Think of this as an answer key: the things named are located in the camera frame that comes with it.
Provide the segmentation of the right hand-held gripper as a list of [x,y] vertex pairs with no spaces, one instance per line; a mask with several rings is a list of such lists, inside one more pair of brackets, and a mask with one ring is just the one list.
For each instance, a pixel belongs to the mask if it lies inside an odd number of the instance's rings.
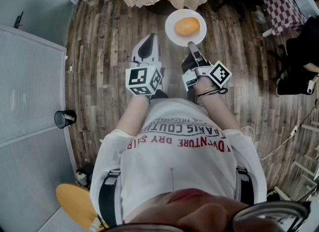
[[218,87],[223,88],[231,79],[232,73],[220,61],[211,64],[194,42],[187,44],[190,54],[182,63],[182,80],[186,91],[198,83],[199,77],[208,77]]

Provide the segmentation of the white printed t-shirt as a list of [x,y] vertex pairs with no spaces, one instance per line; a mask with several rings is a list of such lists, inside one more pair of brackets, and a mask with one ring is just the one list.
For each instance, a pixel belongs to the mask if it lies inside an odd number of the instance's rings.
[[137,136],[115,129],[96,159],[90,198],[117,224],[145,201],[175,190],[198,189],[238,200],[237,168],[252,180],[254,203],[266,200],[266,178],[250,137],[220,129],[207,112],[184,99],[156,99]]

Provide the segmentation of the yellow stool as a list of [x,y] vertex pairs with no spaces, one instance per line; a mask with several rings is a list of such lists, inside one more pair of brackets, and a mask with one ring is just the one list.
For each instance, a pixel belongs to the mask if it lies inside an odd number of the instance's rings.
[[90,193],[76,184],[60,184],[56,197],[66,214],[87,232],[102,232],[109,226],[102,221],[93,208]]

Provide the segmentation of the white round plate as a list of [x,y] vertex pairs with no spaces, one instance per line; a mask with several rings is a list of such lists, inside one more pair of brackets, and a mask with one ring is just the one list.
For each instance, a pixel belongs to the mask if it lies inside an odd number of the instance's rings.
[[[199,30],[190,36],[182,36],[177,34],[174,31],[174,25],[181,19],[187,17],[194,17],[199,21]],[[194,44],[200,44],[204,38],[206,37],[207,33],[207,26],[204,18],[197,12],[191,9],[179,9],[171,13],[165,22],[165,32],[168,38],[175,44],[187,47],[187,44],[192,41]]]

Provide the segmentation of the black office chair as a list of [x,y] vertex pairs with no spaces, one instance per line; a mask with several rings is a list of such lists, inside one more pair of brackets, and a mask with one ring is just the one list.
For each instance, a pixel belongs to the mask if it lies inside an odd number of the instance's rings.
[[280,61],[282,65],[281,70],[277,73],[276,77],[273,78],[274,81],[277,81],[278,79],[280,79],[281,75],[284,72],[286,72],[287,74],[290,73],[290,68],[288,65],[288,55],[287,55],[285,46],[283,44],[280,44],[278,48],[281,49],[283,52],[281,56],[279,56],[277,53],[275,53],[272,50],[267,51],[268,55],[273,56],[277,61]]

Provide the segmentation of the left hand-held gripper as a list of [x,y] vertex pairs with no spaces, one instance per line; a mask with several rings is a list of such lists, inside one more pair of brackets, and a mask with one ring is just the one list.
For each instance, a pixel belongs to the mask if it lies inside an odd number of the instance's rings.
[[[148,59],[151,63],[141,62]],[[158,36],[150,33],[134,47],[130,68],[126,69],[126,88],[135,96],[154,95],[162,80]]]

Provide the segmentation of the dark-rimmed glasses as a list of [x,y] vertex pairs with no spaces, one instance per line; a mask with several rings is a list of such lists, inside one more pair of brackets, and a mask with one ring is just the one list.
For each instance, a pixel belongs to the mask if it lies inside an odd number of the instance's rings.
[[310,202],[274,201],[247,206],[227,218],[219,205],[212,207],[217,214],[199,214],[194,220],[128,223],[99,232],[298,232],[311,212]]

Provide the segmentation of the black cup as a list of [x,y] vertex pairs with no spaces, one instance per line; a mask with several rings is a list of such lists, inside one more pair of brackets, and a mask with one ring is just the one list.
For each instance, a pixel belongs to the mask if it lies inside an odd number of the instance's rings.
[[77,116],[73,110],[56,111],[54,114],[54,121],[59,129],[63,129],[76,122]]

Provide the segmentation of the orange bread roll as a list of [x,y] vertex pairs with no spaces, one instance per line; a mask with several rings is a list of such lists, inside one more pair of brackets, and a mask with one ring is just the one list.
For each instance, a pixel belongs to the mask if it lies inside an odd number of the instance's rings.
[[195,17],[185,17],[174,25],[174,32],[181,36],[191,36],[200,29],[200,22]]

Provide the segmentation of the person's right forearm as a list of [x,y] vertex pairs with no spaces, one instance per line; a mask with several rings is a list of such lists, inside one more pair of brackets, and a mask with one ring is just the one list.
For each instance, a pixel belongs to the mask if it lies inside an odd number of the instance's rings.
[[208,77],[199,77],[198,83],[194,86],[197,103],[207,111],[210,119],[222,130],[236,129],[241,127],[234,114],[228,109],[217,93],[217,86]]

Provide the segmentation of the person's left forearm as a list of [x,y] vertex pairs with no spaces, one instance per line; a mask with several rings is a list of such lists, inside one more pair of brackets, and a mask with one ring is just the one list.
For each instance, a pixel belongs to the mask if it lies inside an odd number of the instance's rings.
[[137,136],[144,124],[149,104],[147,97],[133,96],[116,129],[122,130],[131,136]]

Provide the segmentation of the purple checkered tablecloth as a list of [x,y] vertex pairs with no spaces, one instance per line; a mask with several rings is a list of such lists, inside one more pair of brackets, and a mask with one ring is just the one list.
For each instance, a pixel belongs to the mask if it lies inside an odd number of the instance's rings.
[[295,0],[263,0],[263,2],[272,24],[271,28],[262,34],[263,37],[278,36],[288,28],[300,31],[307,21]]

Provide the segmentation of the ribbed translucent door panel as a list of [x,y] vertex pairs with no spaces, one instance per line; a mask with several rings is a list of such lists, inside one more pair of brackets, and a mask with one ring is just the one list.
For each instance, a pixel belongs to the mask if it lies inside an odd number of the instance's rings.
[[75,179],[65,131],[65,48],[0,24],[0,229],[37,232]]

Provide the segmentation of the white wooden rack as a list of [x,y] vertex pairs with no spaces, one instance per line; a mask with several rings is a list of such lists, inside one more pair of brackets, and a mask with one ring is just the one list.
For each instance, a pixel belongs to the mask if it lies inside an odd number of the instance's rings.
[[306,199],[319,187],[319,121],[302,124],[301,129],[311,133],[310,142],[306,145],[305,153],[293,161],[299,176],[293,194],[297,201]]

